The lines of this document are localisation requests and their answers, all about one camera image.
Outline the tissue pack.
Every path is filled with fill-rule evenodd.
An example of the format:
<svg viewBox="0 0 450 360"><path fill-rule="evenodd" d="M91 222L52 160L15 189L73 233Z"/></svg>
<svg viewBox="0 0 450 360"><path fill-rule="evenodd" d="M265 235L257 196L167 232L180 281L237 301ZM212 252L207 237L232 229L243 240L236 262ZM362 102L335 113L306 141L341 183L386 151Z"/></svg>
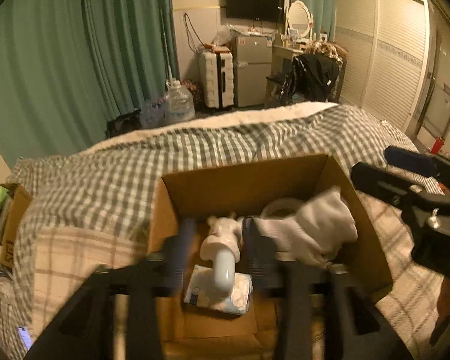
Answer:
<svg viewBox="0 0 450 360"><path fill-rule="evenodd" d="M186 304L225 314L244 315L249 310L253 291L251 275L235 273L232 291L215 286L214 270L195 265L184 294Z"/></svg>

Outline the green checked blanket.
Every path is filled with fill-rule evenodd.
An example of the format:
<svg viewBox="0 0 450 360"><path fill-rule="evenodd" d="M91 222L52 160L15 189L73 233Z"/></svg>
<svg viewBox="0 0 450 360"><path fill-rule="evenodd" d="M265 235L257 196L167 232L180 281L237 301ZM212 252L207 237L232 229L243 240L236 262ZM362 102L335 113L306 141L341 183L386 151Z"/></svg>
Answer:
<svg viewBox="0 0 450 360"><path fill-rule="evenodd" d="M169 127L136 130L71 156L20 158L9 181L32 201L13 257L11 301L0 294L0 347L26 353L17 329L32 320L32 260L41 228L71 225L146 241L159 178L169 172L326 153L345 170L358 162L385 166L388 146L411 139L389 122L350 105L304 102L237 111Z"/></svg>

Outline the side cardboard box with items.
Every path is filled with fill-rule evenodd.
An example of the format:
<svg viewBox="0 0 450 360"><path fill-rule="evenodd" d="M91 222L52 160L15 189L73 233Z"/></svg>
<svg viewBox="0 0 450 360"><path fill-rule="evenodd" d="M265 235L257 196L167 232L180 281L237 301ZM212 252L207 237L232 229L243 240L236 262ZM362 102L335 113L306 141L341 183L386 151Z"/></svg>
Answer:
<svg viewBox="0 0 450 360"><path fill-rule="evenodd" d="M18 227L32 201L32 195L20 184L0 184L0 264L14 266Z"/></svg>

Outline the white bear figurine blue hat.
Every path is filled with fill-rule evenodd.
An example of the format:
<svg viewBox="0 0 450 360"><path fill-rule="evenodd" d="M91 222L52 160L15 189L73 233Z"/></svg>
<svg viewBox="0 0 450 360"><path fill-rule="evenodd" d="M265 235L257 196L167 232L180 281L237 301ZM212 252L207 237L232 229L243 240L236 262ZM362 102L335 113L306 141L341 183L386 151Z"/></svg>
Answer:
<svg viewBox="0 0 450 360"><path fill-rule="evenodd" d="M234 212L229 216L210 216L207 237L201 244L200 258L212 261L214 286L222 295L230 295L235 282L236 264L241 259L242 218Z"/></svg>

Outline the red fire extinguisher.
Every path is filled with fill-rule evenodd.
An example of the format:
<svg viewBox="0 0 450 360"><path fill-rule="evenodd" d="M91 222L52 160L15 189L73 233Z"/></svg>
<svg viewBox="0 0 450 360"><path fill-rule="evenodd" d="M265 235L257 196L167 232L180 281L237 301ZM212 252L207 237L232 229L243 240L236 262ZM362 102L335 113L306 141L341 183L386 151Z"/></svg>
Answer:
<svg viewBox="0 0 450 360"><path fill-rule="evenodd" d="M438 136L435 139L432 148L430 149L430 153L433 154L433 155L439 154L440 151L441 151L441 148L444 145L444 142L445 142L444 139L441 136Z"/></svg>

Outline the black jacket on chair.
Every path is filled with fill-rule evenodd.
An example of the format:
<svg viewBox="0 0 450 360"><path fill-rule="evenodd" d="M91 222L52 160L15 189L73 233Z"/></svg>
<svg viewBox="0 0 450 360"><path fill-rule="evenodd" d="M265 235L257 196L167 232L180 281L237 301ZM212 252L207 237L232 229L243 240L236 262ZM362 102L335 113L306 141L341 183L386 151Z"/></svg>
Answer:
<svg viewBox="0 0 450 360"><path fill-rule="evenodd" d="M280 104L291 104L294 94L302 95L306 101L326 101L339 74L339 64L333 58L318 54L294 57L280 87Z"/></svg>

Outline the large green curtain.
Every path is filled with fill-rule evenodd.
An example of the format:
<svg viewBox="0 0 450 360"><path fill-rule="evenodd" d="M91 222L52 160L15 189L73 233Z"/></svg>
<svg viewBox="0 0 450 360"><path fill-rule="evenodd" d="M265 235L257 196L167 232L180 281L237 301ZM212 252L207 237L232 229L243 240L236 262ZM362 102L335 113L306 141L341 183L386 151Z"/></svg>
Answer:
<svg viewBox="0 0 450 360"><path fill-rule="evenodd" d="M0 154L71 155L160 98L175 72L171 0L5 0Z"/></svg>

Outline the white oval vanity mirror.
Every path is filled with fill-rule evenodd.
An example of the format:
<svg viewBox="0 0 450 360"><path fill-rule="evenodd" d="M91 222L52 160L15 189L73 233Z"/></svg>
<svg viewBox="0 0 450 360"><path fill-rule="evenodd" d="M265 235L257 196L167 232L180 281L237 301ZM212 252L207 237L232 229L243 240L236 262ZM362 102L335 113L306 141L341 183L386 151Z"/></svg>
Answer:
<svg viewBox="0 0 450 360"><path fill-rule="evenodd" d="M309 35L313 27L313 18L303 1L296 0L291 3L287 12L287 25L290 35L296 35L298 38Z"/></svg>

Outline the beige plaid blanket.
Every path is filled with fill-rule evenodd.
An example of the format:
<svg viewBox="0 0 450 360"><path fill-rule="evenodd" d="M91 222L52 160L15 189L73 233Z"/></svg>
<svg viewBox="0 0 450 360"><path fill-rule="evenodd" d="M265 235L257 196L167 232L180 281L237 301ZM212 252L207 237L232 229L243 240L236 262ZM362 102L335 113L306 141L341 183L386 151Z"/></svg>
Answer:
<svg viewBox="0 0 450 360"><path fill-rule="evenodd" d="M376 231L393 279L391 291L377 306L411 355L424 359L437 321L442 277L410 260L412 239L398 210L373 197L356 194ZM150 252L149 242L141 244L75 227L44 228L35 246L31 328L37 334L95 268L125 267Z"/></svg>

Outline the black wall television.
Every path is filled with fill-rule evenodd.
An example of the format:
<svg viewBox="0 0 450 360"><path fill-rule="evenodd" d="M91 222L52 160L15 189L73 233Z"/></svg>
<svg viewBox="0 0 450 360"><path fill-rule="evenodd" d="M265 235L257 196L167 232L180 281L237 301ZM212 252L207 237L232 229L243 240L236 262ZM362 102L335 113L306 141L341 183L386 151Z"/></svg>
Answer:
<svg viewBox="0 0 450 360"><path fill-rule="evenodd" d="M226 0L226 17L281 23L284 0Z"/></svg>

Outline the white tape roll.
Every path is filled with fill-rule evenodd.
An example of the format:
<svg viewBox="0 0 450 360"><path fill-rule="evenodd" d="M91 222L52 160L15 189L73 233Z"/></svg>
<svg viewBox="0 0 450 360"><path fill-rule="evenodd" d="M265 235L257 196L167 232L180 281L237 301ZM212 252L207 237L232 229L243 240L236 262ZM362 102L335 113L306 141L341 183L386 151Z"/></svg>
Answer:
<svg viewBox="0 0 450 360"><path fill-rule="evenodd" d="M267 204L260 213L261 218L286 217L294 215L302 206L303 201L292 197L280 198Z"/></svg>

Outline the smartphone with lit screen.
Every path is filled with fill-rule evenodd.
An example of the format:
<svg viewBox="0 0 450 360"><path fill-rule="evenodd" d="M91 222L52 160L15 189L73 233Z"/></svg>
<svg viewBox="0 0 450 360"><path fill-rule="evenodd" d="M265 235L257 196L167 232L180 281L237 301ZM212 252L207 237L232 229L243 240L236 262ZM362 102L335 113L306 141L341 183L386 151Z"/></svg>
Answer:
<svg viewBox="0 0 450 360"><path fill-rule="evenodd" d="M17 334L19 335L24 348L26 349L26 351L28 351L33 345L33 339L27 327L17 327Z"/></svg>

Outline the large clear water bottle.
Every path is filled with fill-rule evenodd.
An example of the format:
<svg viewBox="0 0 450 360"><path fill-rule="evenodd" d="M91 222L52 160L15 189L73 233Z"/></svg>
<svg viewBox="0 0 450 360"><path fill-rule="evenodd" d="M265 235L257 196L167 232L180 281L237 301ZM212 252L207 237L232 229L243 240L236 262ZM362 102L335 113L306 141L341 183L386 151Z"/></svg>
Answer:
<svg viewBox="0 0 450 360"><path fill-rule="evenodd" d="M193 95L179 80L172 78L166 92L166 123L174 125L194 118Z"/></svg>

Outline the white suitcase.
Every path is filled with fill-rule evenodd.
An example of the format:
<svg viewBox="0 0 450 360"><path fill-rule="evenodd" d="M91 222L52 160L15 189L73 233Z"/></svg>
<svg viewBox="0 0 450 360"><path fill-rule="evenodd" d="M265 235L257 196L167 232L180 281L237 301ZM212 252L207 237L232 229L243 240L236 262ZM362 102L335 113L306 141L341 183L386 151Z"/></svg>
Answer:
<svg viewBox="0 0 450 360"><path fill-rule="evenodd" d="M232 53L203 51L199 55L199 67L205 105L217 110L232 107L234 105Z"/></svg>

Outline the white sliding wardrobe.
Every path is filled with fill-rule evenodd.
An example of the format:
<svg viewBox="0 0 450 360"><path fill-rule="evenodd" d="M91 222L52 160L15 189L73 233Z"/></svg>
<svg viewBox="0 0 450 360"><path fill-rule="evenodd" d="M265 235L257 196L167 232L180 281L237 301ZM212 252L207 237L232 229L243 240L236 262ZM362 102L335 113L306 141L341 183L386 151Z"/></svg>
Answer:
<svg viewBox="0 0 450 360"><path fill-rule="evenodd" d="M337 0L335 39L347 51L340 100L406 131L428 65L428 1Z"/></svg>

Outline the silver mini fridge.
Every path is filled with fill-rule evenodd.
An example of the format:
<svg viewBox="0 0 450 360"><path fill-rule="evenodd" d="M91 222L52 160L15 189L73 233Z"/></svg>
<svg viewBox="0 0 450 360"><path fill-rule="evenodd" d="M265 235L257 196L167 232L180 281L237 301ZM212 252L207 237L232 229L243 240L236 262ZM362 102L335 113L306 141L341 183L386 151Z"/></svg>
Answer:
<svg viewBox="0 0 450 360"><path fill-rule="evenodd" d="M272 70L272 41L266 37L236 35L232 42L235 106L263 105Z"/></svg>

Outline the white fluffy cloth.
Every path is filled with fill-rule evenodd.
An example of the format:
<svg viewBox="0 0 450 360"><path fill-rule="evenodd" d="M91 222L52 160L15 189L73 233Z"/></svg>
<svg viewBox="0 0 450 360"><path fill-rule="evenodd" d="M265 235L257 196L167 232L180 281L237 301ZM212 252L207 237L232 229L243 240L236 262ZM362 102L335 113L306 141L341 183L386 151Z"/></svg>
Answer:
<svg viewBox="0 0 450 360"><path fill-rule="evenodd" d="M310 266L328 265L344 244L358 239L356 222L337 185L304 202L295 214L254 221L274 241L279 256Z"/></svg>

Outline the brown cardboard box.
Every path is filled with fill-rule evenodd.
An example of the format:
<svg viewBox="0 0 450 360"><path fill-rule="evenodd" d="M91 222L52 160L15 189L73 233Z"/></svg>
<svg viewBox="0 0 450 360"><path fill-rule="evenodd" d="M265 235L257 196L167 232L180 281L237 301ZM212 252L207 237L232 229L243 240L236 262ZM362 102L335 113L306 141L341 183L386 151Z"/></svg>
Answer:
<svg viewBox="0 0 450 360"><path fill-rule="evenodd" d="M175 235L184 218L197 222L184 274L201 265L201 242L208 234L207 219L214 215L259 215L283 197L306 201L340 186L358 229L358 240L338 254L352 277L378 302L393 287L393 279L368 213L348 176L327 154L280 158L256 163L204 168L165 174L153 200L148 251L157 252L168 236ZM190 306L178 293L156 301L161 343L167 359L268 359L275 346L281 301L253 292L249 310L242 316Z"/></svg>

